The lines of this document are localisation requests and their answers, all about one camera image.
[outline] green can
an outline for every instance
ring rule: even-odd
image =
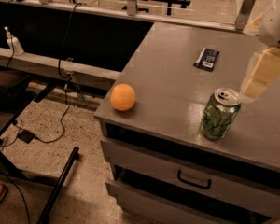
[[[203,112],[201,132],[212,140],[221,139],[241,108],[239,93],[229,88],[217,89]]]

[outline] drawer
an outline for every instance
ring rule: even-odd
[[[257,224],[268,220],[267,217],[201,197],[200,194],[129,170],[121,171],[117,181],[108,179],[106,187],[109,195],[115,197],[122,208],[162,223]]]
[[[182,189],[280,218],[280,190],[158,152],[102,137],[105,160]]]

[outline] black handle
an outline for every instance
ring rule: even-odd
[[[192,182],[189,182],[183,178],[181,178],[181,171],[178,170],[177,172],[177,178],[179,181],[181,181],[182,183],[186,183],[186,184],[189,184],[193,187],[196,187],[196,188],[199,188],[199,189],[210,189],[211,188],[211,185],[212,185],[212,180],[211,179],[207,179],[207,185],[206,186],[202,186],[202,185],[199,185],[199,184],[196,184],[196,183],[192,183]]]

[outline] gray desk top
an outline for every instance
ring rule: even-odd
[[[203,47],[220,51],[212,73],[193,66]],[[255,103],[242,105],[223,140],[199,131],[211,93],[239,90],[251,55],[263,48],[255,37],[155,23],[115,83],[134,88],[135,106],[118,112],[109,93],[94,116],[280,172],[280,78]]]

